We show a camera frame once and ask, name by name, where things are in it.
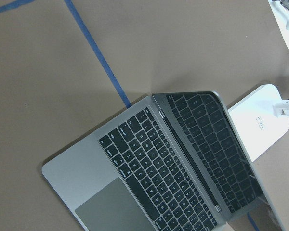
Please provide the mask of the grey laptop computer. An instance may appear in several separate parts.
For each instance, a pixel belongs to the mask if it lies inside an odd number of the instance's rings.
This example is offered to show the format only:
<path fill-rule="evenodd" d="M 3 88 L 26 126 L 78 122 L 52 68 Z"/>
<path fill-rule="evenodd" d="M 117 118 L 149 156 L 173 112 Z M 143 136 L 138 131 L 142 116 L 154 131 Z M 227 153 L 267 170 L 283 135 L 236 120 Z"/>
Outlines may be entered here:
<path fill-rule="evenodd" d="M 41 171 L 87 231 L 220 231 L 273 208 L 213 91 L 144 97 Z"/>

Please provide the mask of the white desk lamp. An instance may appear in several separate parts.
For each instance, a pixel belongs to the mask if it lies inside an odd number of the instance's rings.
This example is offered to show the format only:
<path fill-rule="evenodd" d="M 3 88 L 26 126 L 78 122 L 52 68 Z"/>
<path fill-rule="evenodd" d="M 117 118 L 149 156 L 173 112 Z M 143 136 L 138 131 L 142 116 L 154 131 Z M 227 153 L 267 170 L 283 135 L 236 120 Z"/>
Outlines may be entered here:
<path fill-rule="evenodd" d="M 289 129 L 289 100 L 273 84 L 259 86 L 228 112 L 252 162 Z"/>

